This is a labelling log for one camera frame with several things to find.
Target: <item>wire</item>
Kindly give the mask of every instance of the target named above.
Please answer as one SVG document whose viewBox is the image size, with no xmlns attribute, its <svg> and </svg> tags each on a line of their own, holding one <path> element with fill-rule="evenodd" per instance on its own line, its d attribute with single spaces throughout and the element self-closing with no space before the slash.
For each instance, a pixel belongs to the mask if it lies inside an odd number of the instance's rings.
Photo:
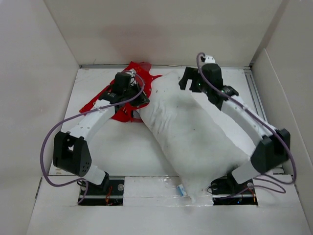
<svg viewBox="0 0 313 235">
<path fill-rule="evenodd" d="M 276 179 L 275 177 L 269 176 L 267 174 L 267 177 L 281 183 L 281 184 L 285 184 L 285 185 L 291 185 L 294 184 L 294 182 L 296 181 L 297 178 L 297 170 L 296 170 L 296 166 L 295 166 L 295 162 L 294 162 L 294 158 L 293 155 L 290 151 L 290 149 L 288 148 L 288 146 L 286 145 L 286 143 L 282 140 L 282 138 L 275 132 L 275 130 L 273 130 L 272 128 L 270 128 L 266 123 L 264 123 L 264 121 L 262 121 L 259 117 L 257 117 L 255 114 L 253 114 L 249 109 L 246 109 L 244 107 L 244 105 L 240 102 L 238 102 L 237 100 L 235 100 L 234 98 L 228 96 L 227 94 L 224 94 L 223 92 L 221 92 L 219 89 L 217 89 L 215 86 L 213 86 L 208 80 L 207 78 L 204 76 L 201 66 L 200 66 L 200 57 L 201 56 L 205 56 L 205 54 L 203 52 L 200 52 L 197 55 L 197 67 L 198 67 L 198 71 L 202 77 L 202 79 L 206 82 L 207 85 L 209 85 L 213 90 L 215 90 L 219 95 L 226 97 L 227 99 L 233 101 L 235 104 L 237 104 L 240 108 L 242 108 L 247 114 L 250 115 L 250 117 L 252 117 L 253 119 L 255 119 L 256 121 L 258 121 L 260 124 L 262 124 L 265 128 L 267 128 L 270 132 L 272 132 L 272 134 L 279 140 L 279 142 L 282 144 L 282 146 L 284 147 L 284 149 L 286 150 L 289 159 L 291 161 L 291 165 L 292 165 L 292 169 L 293 169 L 293 179 L 291 182 L 283 182 L 281 180 Z"/>
<path fill-rule="evenodd" d="M 278 191 L 276 189 L 273 189 L 273 188 L 268 188 L 266 186 L 262 186 L 262 185 L 254 185 L 255 188 L 265 188 L 265 189 L 268 189 L 268 190 L 271 190 L 271 191 L 274 191 L 274 192 L 277 192 L 277 193 L 286 193 L 286 190 L 280 186 L 278 183 L 275 183 L 271 180 L 266 180 L 266 179 L 260 179 L 260 178 L 254 178 L 255 180 L 260 180 L 260 181 L 265 181 L 265 182 L 268 182 L 268 183 L 271 183 L 271 184 L 274 184 L 276 185 L 277 187 L 279 187 L 282 191 Z"/>
<path fill-rule="evenodd" d="M 100 107 L 99 109 L 107 109 L 107 108 L 109 108 L 109 107 L 113 107 L 113 106 L 117 106 L 117 105 L 123 105 L 123 104 L 126 104 L 126 103 L 128 103 L 128 102 L 133 101 L 133 100 L 136 99 L 138 96 L 140 96 L 140 94 L 143 92 L 143 89 L 144 89 L 144 87 L 145 87 L 145 83 L 144 83 L 144 80 L 141 78 L 141 76 L 139 76 L 137 73 L 135 73 L 135 76 L 138 76 L 139 79 L 140 79 L 141 82 L 142 82 L 142 87 L 141 87 L 141 90 L 138 92 L 138 94 L 136 94 L 134 97 L 132 97 L 132 98 L 130 98 L 130 99 L 128 99 L 128 100 L 125 100 L 125 101 L 122 101 L 122 102 L 118 102 L 118 103 L 115 103 L 115 104 L 110 104 L 110 105 L 102 106 L 102 107 Z M 74 116 L 72 116 L 72 117 L 68 117 L 68 118 L 66 118 L 66 119 L 64 119 L 64 120 L 62 120 L 62 121 L 60 121 L 60 122 L 58 122 L 57 124 L 55 124 L 55 125 L 51 128 L 51 130 L 48 132 L 48 134 L 46 135 L 46 137 L 45 137 L 45 139 L 44 139 L 44 141 L 43 141 L 43 144 L 42 144 L 42 146 L 41 146 L 41 150 L 40 150 L 40 167 L 41 167 L 41 171 L 42 171 L 42 173 L 43 173 L 43 176 L 44 176 L 45 180 L 46 180 L 51 186 L 54 186 L 54 187 L 57 187 L 57 188 L 58 188 L 58 187 L 63 187 L 63 186 L 66 186 L 66 185 L 70 185 L 70 184 L 75 183 L 75 182 L 78 182 L 78 181 L 84 181 L 84 182 L 86 183 L 86 190 L 85 190 L 85 192 L 84 192 L 83 197 L 78 201 L 78 204 L 81 203 L 81 202 L 84 200 L 84 198 L 85 198 L 85 196 L 86 196 L 86 194 L 87 194 L 88 186 L 89 186 L 88 181 L 85 180 L 84 178 L 79 178 L 79 179 L 72 180 L 72 181 L 69 181 L 69 182 L 63 183 L 63 184 L 55 184 L 55 183 L 53 183 L 53 182 L 49 179 L 49 176 L 48 176 L 48 174 L 47 174 L 46 171 L 45 171 L 45 165 L 44 165 L 44 151 L 45 151 L 45 146 L 46 146 L 47 141 L 48 141 L 49 137 L 51 136 L 51 134 L 52 134 L 52 133 L 54 132 L 54 130 L 57 129 L 60 125 L 62 125 L 63 123 L 65 123 L 65 122 L 67 122 L 67 121 L 73 120 L 73 119 L 75 119 L 75 118 L 77 118 L 77 117 L 80 117 L 80 116 L 83 116 L 83 115 L 86 115 L 86 114 L 90 114 L 90 113 L 93 113 L 93 112 L 97 112 L 97 111 L 98 111 L 98 109 L 92 109 L 92 110 L 89 110 L 89 111 L 86 111 L 86 112 L 83 112 L 83 113 L 74 115 Z"/>
<path fill-rule="evenodd" d="M 209 191 L 210 188 L 211 188 L 211 186 L 209 186 L 209 187 L 206 189 L 206 191 L 207 191 L 208 193 L 213 194 L 212 192 Z"/>
<path fill-rule="evenodd" d="M 106 200 L 106 205 L 108 204 L 108 202 L 109 202 L 109 200 L 110 200 L 110 196 L 111 196 L 111 193 L 112 193 L 112 189 L 113 189 L 113 187 L 110 186 L 110 187 L 109 187 L 109 192 L 108 192 L 108 194 L 107 194 L 107 196 L 106 196 L 106 198 L 105 198 L 105 200 Z"/>
</svg>

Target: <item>red fabric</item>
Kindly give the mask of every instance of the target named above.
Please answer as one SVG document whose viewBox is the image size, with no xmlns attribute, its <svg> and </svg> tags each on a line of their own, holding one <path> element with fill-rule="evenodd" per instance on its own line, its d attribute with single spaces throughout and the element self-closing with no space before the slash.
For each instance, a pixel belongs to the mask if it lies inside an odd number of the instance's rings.
<svg viewBox="0 0 313 235">
<path fill-rule="evenodd" d="M 141 62 L 141 63 L 131 62 L 127 66 L 127 68 L 125 68 L 124 70 L 131 70 L 131 69 L 134 69 L 136 71 L 136 73 L 144 80 L 145 87 L 144 87 L 143 91 L 146 94 L 146 96 L 149 98 L 149 96 L 151 94 L 151 83 L 152 83 L 152 81 L 158 77 L 161 77 L 161 75 L 157 75 L 157 76 L 150 75 L 149 71 L 151 69 L 151 64 L 146 63 L 146 62 Z M 140 86 L 142 86 L 142 82 L 140 81 L 140 79 L 138 77 L 135 77 L 135 79 L 136 79 L 136 82 Z M 99 96 L 102 94 L 102 92 L 109 89 L 109 87 L 110 86 L 108 85 L 105 89 L 103 89 L 90 102 L 88 102 L 79 112 L 83 113 L 83 112 L 86 112 L 86 111 L 89 111 L 90 109 L 92 109 L 94 106 L 94 103 L 99 98 Z M 140 119 L 133 118 L 132 112 L 133 112 L 133 110 L 140 109 L 140 108 L 145 107 L 147 105 L 148 104 L 144 104 L 144 105 L 140 105 L 139 107 L 133 107 L 129 103 L 126 103 L 125 106 L 123 108 L 121 108 L 112 117 L 112 119 L 117 120 L 117 121 L 121 121 L 121 122 L 128 122 L 128 121 L 142 122 Z"/>
</svg>

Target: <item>white tabletop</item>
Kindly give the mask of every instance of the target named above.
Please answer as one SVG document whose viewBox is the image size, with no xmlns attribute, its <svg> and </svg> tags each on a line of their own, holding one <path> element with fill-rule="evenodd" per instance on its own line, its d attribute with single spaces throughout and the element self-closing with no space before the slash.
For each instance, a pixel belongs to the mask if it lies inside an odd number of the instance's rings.
<svg viewBox="0 0 313 235">
<path fill-rule="evenodd" d="M 60 184 L 75 177 L 50 178 Z M 213 206 L 211 195 L 191 204 L 176 184 L 175 177 L 126 177 L 124 206 L 88 207 L 77 205 L 77 184 L 54 188 L 43 180 L 27 235 L 311 234 L 294 186 L 284 195 L 258 189 L 258 206 Z"/>
<path fill-rule="evenodd" d="M 165 75 L 177 71 L 181 76 L 184 67 L 152 68 L 151 74 Z M 103 90 L 122 69 L 79 69 L 69 100 L 66 118 L 73 116 L 95 95 Z M 248 84 L 243 70 L 223 69 L 224 84 L 233 86 L 254 109 Z M 249 136 L 230 117 L 213 106 L 204 94 L 192 93 L 194 99 L 221 126 L 226 135 L 243 151 L 251 155 L 255 146 Z M 65 123 L 66 132 L 78 121 Z M 176 173 L 163 155 L 157 141 L 143 123 L 121 123 L 107 121 L 89 145 L 92 161 L 111 176 L 174 176 Z M 70 175 L 51 165 L 50 175 Z"/>
</svg>

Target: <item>stuffed white sack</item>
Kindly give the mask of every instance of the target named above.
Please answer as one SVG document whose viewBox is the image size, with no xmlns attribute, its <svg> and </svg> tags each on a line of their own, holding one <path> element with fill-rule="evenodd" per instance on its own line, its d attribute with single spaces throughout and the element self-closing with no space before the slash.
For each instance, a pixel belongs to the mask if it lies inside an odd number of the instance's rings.
<svg viewBox="0 0 313 235">
<path fill-rule="evenodd" d="M 138 110 L 195 202 L 210 183 L 249 160 L 172 72 L 152 82 L 150 103 Z"/>
</svg>

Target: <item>purple cable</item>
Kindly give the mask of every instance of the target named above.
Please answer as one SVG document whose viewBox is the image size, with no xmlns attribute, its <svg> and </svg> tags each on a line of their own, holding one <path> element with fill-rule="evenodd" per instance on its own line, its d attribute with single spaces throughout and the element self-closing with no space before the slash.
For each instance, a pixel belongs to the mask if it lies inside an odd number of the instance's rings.
<svg viewBox="0 0 313 235">
<path fill-rule="evenodd" d="M 144 87 L 145 87 L 145 83 L 144 83 L 143 79 L 142 79 L 138 74 L 136 74 L 136 76 L 138 76 L 139 79 L 140 79 L 141 82 L 142 82 L 142 87 L 141 87 L 141 90 L 139 91 L 138 94 L 136 94 L 133 98 L 130 98 L 130 99 L 128 99 L 128 100 L 125 100 L 125 101 L 122 101 L 122 102 L 118 102 L 118 103 L 115 103 L 115 104 L 110 104 L 110 105 L 102 106 L 102 107 L 100 107 L 99 109 L 107 109 L 107 108 L 112 107 L 112 106 L 123 105 L 123 104 L 126 104 L 126 103 L 128 103 L 128 102 L 133 101 L 133 100 L 136 99 L 138 96 L 140 96 L 140 94 L 143 92 L 143 89 L 144 89 Z M 47 141 L 48 141 L 49 137 L 51 136 L 52 132 L 53 132 L 56 128 L 58 128 L 60 125 L 62 125 L 64 122 L 67 122 L 67 121 L 73 120 L 73 119 L 75 119 L 75 118 L 77 118 L 77 117 L 80 117 L 80 116 L 82 116 L 82 115 L 90 114 L 90 113 L 97 112 L 97 111 L 98 111 L 98 109 L 92 109 L 92 110 L 89 110 L 89 111 L 86 111 L 86 112 L 83 112 L 83 113 L 74 115 L 74 116 L 72 116 L 72 117 L 66 118 L 66 119 L 64 119 L 64 120 L 62 120 L 62 121 L 60 121 L 60 122 L 58 122 L 57 124 L 55 124 L 55 126 L 52 127 L 51 130 L 50 130 L 50 131 L 48 132 L 48 134 L 46 135 L 46 137 L 45 137 L 45 139 L 44 139 L 44 141 L 43 141 L 43 144 L 42 144 L 42 146 L 41 146 L 41 150 L 40 150 L 40 167 L 41 167 L 41 171 L 42 171 L 42 173 L 43 173 L 43 175 L 44 175 L 45 180 L 46 180 L 51 186 L 54 186 L 54 187 L 57 187 L 57 188 L 58 188 L 58 187 L 63 187 L 63 186 L 66 186 L 66 185 L 70 185 L 70 184 L 75 183 L 75 182 L 77 182 L 77 181 L 85 181 L 85 182 L 86 182 L 86 190 L 85 190 L 85 192 L 84 192 L 84 195 L 83 195 L 82 199 L 80 199 L 80 200 L 78 201 L 78 204 L 81 203 L 81 202 L 84 200 L 84 198 L 85 198 L 85 196 L 86 196 L 86 194 L 87 194 L 88 185 L 89 185 L 89 184 L 88 184 L 88 181 L 85 180 L 84 178 L 79 178 L 79 179 L 72 180 L 72 181 L 69 181 L 69 182 L 63 183 L 63 184 L 55 184 L 55 183 L 53 183 L 52 181 L 50 181 L 50 179 L 49 179 L 49 177 L 48 177 L 48 174 L 47 174 L 46 171 L 45 171 L 45 165 L 44 165 L 44 150 L 45 150 L 45 145 L 47 144 Z"/>
<path fill-rule="evenodd" d="M 278 191 L 276 189 L 272 189 L 272 188 L 268 188 L 266 186 L 262 186 L 262 185 L 254 185 L 255 188 L 265 188 L 265 189 L 268 189 L 268 190 L 271 190 L 271 191 L 274 191 L 274 192 L 278 192 L 278 193 L 286 193 L 286 190 L 281 187 L 278 183 L 275 183 L 271 180 L 266 180 L 266 179 L 259 179 L 259 178 L 254 178 L 255 180 L 260 180 L 260 181 L 265 181 L 265 182 L 268 182 L 268 183 L 271 183 L 271 184 L 274 184 L 276 185 L 277 187 L 281 188 L 282 191 Z"/>
<path fill-rule="evenodd" d="M 292 156 L 292 153 L 291 151 L 289 150 L 288 146 L 286 145 L 286 143 L 282 140 L 282 138 L 280 138 L 280 136 L 274 131 L 272 130 L 266 123 L 264 123 L 261 119 L 259 119 L 256 115 L 254 115 L 249 109 L 245 109 L 243 104 L 238 102 L 237 100 L 233 99 L 232 97 L 224 94 L 223 92 L 219 91 L 216 87 L 214 87 L 207 79 L 206 77 L 204 76 L 203 72 L 202 72 L 202 69 L 201 69 L 201 66 L 200 66 L 200 56 L 205 56 L 205 54 L 203 52 L 200 52 L 198 55 L 197 55 L 197 67 L 198 67 L 198 71 L 202 77 L 202 79 L 213 89 L 215 90 L 218 94 L 220 94 L 221 96 L 224 96 L 226 97 L 227 99 L 233 101 L 235 104 L 237 104 L 240 108 L 244 109 L 244 111 L 246 113 L 248 113 L 250 115 L 250 117 L 252 117 L 253 119 L 255 119 L 256 121 L 258 121 L 260 124 L 262 124 L 264 127 L 266 127 L 269 131 L 272 132 L 272 134 L 279 140 L 279 142 L 282 144 L 282 146 L 284 147 L 284 149 L 286 150 L 289 158 L 290 158 L 290 161 L 291 161 L 291 165 L 292 165 L 292 169 L 293 169 L 293 179 L 291 182 L 283 182 L 281 180 L 278 180 L 276 179 L 275 177 L 273 176 L 270 176 L 270 175 L 267 175 L 267 174 L 263 174 L 281 184 L 284 184 L 284 185 L 291 185 L 291 184 L 294 184 L 294 182 L 296 181 L 296 178 L 297 178 L 297 170 L 296 170 L 296 166 L 295 166 L 295 162 L 294 162 L 294 159 L 293 159 L 293 156 Z"/>
</svg>

